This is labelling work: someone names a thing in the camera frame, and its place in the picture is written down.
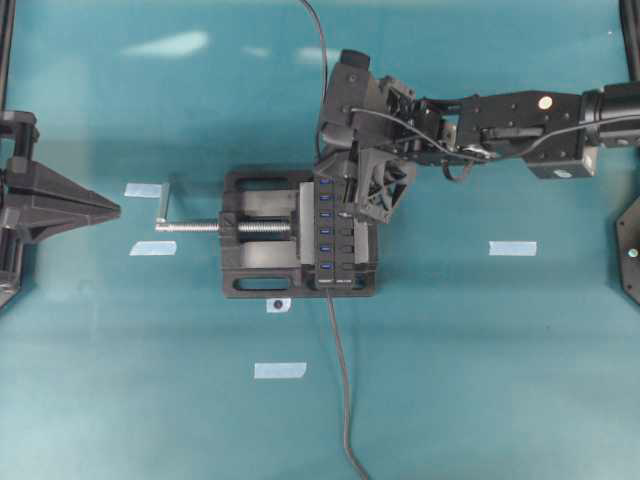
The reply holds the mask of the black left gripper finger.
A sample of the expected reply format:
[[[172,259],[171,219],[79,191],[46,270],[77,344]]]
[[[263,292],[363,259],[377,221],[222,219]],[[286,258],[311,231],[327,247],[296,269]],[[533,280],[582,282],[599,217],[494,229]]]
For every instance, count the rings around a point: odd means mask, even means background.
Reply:
[[[115,220],[120,206],[45,165],[9,160],[9,228],[24,243]]]

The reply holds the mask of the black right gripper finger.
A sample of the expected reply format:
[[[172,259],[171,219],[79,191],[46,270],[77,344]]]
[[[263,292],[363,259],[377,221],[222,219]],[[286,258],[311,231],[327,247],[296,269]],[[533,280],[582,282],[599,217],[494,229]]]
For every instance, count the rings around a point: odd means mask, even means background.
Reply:
[[[356,164],[349,151],[334,151],[316,163],[314,174],[318,177],[345,180],[356,177]]]
[[[360,150],[353,205],[355,217],[368,223],[389,223],[415,179],[414,162],[379,149]]]

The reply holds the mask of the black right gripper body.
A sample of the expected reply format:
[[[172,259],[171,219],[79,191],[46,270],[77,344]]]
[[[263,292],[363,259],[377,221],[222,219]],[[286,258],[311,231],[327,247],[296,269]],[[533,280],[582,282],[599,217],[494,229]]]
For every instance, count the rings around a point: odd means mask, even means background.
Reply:
[[[418,98],[400,80],[377,80],[382,94],[386,137],[375,146],[375,159],[386,165],[442,165],[456,161],[456,100]]]

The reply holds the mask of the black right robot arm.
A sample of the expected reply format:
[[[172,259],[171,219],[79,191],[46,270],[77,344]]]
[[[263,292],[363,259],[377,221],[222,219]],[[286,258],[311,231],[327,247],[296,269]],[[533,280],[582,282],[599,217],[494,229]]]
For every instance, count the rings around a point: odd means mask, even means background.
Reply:
[[[462,182],[477,166],[516,158],[541,179],[589,177],[600,148],[639,143],[636,82],[437,100],[392,77],[347,77],[328,93],[314,172],[336,184],[340,214],[368,223],[390,221],[419,166]]]

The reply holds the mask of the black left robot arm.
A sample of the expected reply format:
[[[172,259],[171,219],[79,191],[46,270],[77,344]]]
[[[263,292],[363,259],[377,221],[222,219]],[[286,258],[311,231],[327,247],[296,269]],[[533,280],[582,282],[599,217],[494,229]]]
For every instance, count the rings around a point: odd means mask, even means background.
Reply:
[[[33,159],[39,139],[34,114],[3,111],[1,137],[14,142],[1,170],[1,305],[6,306],[21,288],[26,246],[115,220],[121,208]]]

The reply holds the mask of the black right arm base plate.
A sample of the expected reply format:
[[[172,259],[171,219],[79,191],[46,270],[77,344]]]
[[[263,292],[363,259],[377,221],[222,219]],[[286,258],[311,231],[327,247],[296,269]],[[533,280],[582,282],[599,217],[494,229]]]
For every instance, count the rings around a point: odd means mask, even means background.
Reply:
[[[640,302],[639,213],[640,199],[636,198],[614,223],[620,284],[636,305]]]

